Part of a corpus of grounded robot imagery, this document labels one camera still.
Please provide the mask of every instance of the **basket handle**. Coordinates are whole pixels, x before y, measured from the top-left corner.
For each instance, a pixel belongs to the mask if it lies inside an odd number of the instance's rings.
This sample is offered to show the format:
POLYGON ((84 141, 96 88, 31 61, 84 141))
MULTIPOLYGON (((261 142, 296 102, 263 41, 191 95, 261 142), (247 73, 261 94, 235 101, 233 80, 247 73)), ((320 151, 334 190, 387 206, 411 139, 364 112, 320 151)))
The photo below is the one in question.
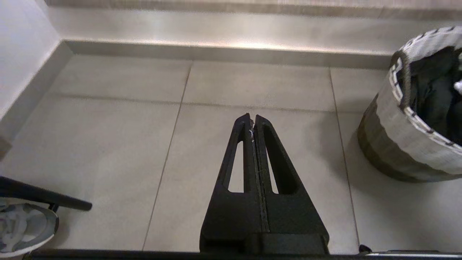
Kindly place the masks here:
POLYGON ((403 97, 401 99, 401 103, 399 105, 399 108, 404 111, 404 108, 407 106, 410 106, 411 102, 411 66, 409 63, 409 57, 403 50, 399 50, 393 54, 391 57, 391 62, 390 62, 390 67, 392 67, 398 59, 401 59, 402 63, 402 72, 404 75, 404 80, 403 80, 403 88, 401 89, 401 92, 403 93, 403 97))

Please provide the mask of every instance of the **dark clothing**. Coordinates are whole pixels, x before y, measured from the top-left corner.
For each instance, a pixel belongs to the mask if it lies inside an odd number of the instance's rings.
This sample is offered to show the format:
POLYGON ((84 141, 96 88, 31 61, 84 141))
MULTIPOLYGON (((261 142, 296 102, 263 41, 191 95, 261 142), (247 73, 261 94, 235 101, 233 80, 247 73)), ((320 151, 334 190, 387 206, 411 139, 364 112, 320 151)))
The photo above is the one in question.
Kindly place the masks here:
MULTIPOLYGON (((462 97, 454 89, 461 79, 459 54, 450 46, 411 63, 410 107, 436 132, 462 145, 462 97)), ((397 77, 402 90, 401 71, 397 77)))

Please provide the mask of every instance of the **white sneaker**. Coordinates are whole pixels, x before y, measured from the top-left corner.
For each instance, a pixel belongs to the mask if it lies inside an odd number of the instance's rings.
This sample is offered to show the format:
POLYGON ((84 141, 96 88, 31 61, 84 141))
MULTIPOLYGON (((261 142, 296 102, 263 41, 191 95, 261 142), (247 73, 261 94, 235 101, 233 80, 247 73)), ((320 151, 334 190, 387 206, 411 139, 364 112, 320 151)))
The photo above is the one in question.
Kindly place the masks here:
POLYGON ((22 203, 7 205, 0 199, 0 258, 35 250, 55 235, 59 218, 52 210, 22 203))

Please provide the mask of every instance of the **laundry basket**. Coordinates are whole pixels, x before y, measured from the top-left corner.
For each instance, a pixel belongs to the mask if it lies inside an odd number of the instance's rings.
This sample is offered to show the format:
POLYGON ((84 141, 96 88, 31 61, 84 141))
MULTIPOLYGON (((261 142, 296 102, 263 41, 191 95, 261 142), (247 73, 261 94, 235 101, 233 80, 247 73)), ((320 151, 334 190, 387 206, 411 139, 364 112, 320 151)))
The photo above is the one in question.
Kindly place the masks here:
POLYGON ((462 147, 430 128, 410 108, 410 63, 439 50, 462 47, 462 27, 446 27, 409 40, 392 57, 386 80, 364 112, 359 145, 382 173, 407 182, 462 177, 462 147), (402 70, 403 91, 396 74, 402 70))

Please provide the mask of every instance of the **tile floor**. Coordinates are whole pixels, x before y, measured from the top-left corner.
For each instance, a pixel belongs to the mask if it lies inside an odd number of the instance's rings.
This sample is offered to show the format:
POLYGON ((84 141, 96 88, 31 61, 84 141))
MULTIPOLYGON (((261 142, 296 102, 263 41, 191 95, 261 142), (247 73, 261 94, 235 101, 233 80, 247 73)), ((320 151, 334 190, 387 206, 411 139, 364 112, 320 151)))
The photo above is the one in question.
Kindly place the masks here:
POLYGON ((198 251, 231 127, 250 112, 273 123, 330 233, 331 253, 355 254, 359 243, 462 251, 462 180, 397 182, 359 150, 356 127, 385 75, 75 56, 1 170, 93 202, 90 212, 58 211, 49 247, 198 251))

